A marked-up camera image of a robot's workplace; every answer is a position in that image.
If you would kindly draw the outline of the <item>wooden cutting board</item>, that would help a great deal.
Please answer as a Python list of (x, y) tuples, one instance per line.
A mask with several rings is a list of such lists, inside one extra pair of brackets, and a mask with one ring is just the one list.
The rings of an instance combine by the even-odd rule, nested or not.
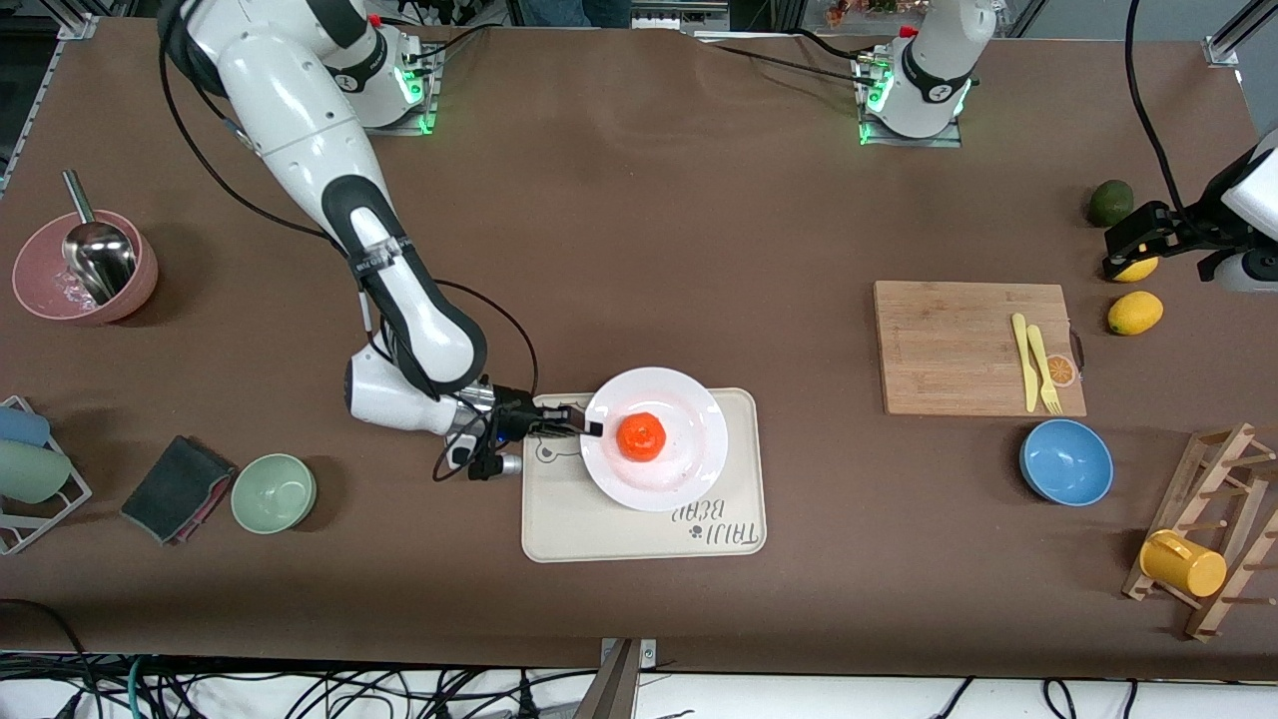
[(1042, 335), (1051, 368), (1074, 361), (1058, 284), (875, 281), (875, 323), (886, 412), (1033, 418), (1013, 332), (1022, 315)]

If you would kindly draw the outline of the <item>yellow plastic knife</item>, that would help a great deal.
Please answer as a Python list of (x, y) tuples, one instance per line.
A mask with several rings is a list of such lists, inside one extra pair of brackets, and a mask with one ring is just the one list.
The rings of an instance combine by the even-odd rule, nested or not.
[(1033, 355), (1030, 347), (1028, 346), (1028, 322), (1025, 315), (1020, 313), (1013, 313), (1010, 315), (1010, 324), (1013, 328), (1013, 341), (1017, 346), (1019, 352), (1019, 369), (1022, 374), (1022, 395), (1025, 395), (1025, 410), (1026, 412), (1036, 412), (1036, 402), (1039, 401), (1039, 377), (1033, 363)]

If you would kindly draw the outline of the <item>blue cup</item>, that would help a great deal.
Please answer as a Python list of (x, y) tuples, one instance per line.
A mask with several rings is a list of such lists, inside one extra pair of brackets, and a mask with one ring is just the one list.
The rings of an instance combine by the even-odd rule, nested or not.
[(51, 435), (50, 423), (38, 412), (27, 412), (23, 406), (0, 406), (0, 438), (43, 447)]

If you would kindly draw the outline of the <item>aluminium frame rail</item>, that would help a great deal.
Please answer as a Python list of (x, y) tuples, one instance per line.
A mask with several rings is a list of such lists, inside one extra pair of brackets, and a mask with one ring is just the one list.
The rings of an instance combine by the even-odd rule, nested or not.
[(96, 0), (0, 0), (0, 199), (66, 45), (91, 38), (109, 13)]

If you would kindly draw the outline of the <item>grey metal bracket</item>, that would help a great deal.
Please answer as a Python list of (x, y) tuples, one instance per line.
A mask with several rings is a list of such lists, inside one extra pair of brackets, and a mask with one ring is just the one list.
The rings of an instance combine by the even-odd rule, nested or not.
[(656, 665), (652, 639), (602, 640), (601, 668), (573, 719), (633, 719), (639, 676)]

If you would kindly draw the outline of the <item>cream tray with bear print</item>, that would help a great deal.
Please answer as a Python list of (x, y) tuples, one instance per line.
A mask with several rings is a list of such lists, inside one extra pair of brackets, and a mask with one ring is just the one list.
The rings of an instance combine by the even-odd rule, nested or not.
[(725, 410), (730, 453), (708, 494), (667, 511), (612, 501), (589, 478), (578, 438), (523, 444), (521, 547), (538, 563), (749, 556), (768, 538), (755, 401), (713, 388)]

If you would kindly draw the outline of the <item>white round plate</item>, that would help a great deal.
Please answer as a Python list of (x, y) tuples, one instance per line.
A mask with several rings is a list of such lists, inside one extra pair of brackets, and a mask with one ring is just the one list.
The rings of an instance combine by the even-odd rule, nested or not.
[[(617, 450), (616, 427), (633, 412), (653, 412), (665, 424), (667, 442), (653, 461), (629, 461)], [(603, 427), (601, 437), (580, 438), (587, 473), (626, 508), (680, 508), (705, 496), (723, 473), (728, 453), (723, 410), (682, 372), (656, 365), (622, 372), (590, 396), (585, 418)]]

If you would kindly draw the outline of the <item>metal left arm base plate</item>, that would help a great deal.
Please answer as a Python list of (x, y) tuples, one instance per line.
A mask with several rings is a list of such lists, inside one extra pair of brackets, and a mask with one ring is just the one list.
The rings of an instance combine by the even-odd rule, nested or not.
[(895, 146), (919, 147), (919, 149), (958, 149), (961, 146), (961, 128), (958, 115), (950, 117), (950, 123), (938, 135), (927, 138), (912, 138), (898, 135), (892, 132), (875, 109), (881, 109), (887, 96), (895, 89), (895, 73), (889, 70), (889, 60), (873, 59), (869, 54), (860, 54), (858, 59), (849, 61), (852, 74), (858, 79), (869, 79), (869, 86), (860, 86), (855, 91), (858, 100), (858, 126), (860, 146)]

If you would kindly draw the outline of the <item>blue bowl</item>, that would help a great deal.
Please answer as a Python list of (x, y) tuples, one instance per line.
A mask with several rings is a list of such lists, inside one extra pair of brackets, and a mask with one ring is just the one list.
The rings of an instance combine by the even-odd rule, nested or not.
[(1056, 504), (1095, 504), (1111, 490), (1112, 453), (1081, 421), (1052, 418), (1038, 423), (1019, 447), (1019, 473), (1036, 496)]

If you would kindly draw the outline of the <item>wooden mug rack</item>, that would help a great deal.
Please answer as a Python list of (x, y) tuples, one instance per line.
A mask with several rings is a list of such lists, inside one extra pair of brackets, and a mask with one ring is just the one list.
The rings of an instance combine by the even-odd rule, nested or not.
[(1150, 536), (1173, 529), (1218, 550), (1228, 564), (1220, 590), (1195, 599), (1146, 577), (1137, 568), (1137, 556), (1123, 582), (1123, 596), (1136, 602), (1155, 593), (1182, 602), (1189, 608), (1183, 633), (1199, 642), (1214, 640), (1235, 608), (1278, 608), (1278, 593), (1249, 591), (1261, 573), (1278, 579), (1278, 450), (1263, 444), (1259, 433), (1258, 427), (1241, 423), (1191, 435), (1146, 531)]

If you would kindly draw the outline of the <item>person in blue jeans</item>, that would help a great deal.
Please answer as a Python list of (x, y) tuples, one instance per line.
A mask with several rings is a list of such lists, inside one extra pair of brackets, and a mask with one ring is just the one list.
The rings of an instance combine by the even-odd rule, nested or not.
[(533, 27), (629, 29), (633, 0), (519, 0)]

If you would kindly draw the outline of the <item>yellow mug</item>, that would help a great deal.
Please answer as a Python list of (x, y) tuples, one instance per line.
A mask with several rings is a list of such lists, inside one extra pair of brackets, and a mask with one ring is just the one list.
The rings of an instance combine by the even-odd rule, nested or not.
[(1146, 577), (1169, 584), (1190, 596), (1210, 596), (1226, 584), (1228, 564), (1218, 550), (1190, 541), (1173, 529), (1146, 536), (1137, 550), (1137, 568)]

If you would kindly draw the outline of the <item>dark green avocado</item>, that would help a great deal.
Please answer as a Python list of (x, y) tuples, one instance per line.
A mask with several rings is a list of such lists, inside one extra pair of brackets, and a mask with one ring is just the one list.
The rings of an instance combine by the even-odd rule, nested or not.
[(1109, 179), (1091, 190), (1086, 206), (1086, 221), (1097, 229), (1111, 229), (1122, 222), (1135, 209), (1135, 192), (1121, 179)]

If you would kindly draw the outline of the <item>orange fruit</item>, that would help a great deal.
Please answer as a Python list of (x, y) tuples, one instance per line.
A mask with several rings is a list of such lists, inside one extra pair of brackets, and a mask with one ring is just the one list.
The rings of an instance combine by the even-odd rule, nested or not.
[(653, 461), (665, 450), (667, 432), (653, 412), (633, 412), (615, 430), (617, 450), (629, 461)]

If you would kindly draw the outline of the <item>pale green bowl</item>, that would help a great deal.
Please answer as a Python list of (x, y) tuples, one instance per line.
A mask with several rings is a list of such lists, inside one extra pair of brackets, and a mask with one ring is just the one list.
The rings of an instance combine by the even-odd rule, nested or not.
[(290, 453), (268, 453), (238, 474), (230, 492), (233, 518), (256, 535), (275, 535), (302, 524), (314, 510), (314, 474)]

